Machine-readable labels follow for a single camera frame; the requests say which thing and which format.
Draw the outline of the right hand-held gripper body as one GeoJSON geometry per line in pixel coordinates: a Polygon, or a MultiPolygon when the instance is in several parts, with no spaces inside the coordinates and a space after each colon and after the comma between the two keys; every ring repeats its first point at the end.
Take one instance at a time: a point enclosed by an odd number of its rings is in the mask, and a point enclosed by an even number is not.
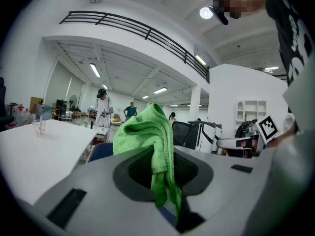
{"type": "Polygon", "coordinates": [[[235,156],[253,157],[259,155],[278,132],[279,129],[271,116],[261,120],[243,122],[235,134],[235,138],[237,138],[235,156]]]}

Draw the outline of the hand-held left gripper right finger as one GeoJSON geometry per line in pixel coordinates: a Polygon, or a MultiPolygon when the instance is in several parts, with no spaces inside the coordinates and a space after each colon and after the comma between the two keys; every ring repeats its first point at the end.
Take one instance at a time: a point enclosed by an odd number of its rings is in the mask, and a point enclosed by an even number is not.
{"type": "Polygon", "coordinates": [[[224,157],[175,146],[189,162],[178,228],[187,236],[240,236],[266,183],[274,152],[257,159],[224,157]]]}

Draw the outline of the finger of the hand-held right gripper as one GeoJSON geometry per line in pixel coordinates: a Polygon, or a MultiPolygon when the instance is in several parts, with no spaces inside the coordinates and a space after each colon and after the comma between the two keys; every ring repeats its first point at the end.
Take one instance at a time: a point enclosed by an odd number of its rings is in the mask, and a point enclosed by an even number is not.
{"type": "Polygon", "coordinates": [[[243,148],[242,142],[247,138],[224,138],[217,140],[217,147],[219,148],[243,148]]]}

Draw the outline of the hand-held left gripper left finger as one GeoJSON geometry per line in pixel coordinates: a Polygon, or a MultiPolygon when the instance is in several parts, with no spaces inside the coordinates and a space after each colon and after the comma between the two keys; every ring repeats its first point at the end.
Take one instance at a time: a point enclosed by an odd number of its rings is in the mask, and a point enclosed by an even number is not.
{"type": "Polygon", "coordinates": [[[71,236],[175,236],[151,191],[153,152],[134,149],[82,165],[34,206],[71,236]]]}

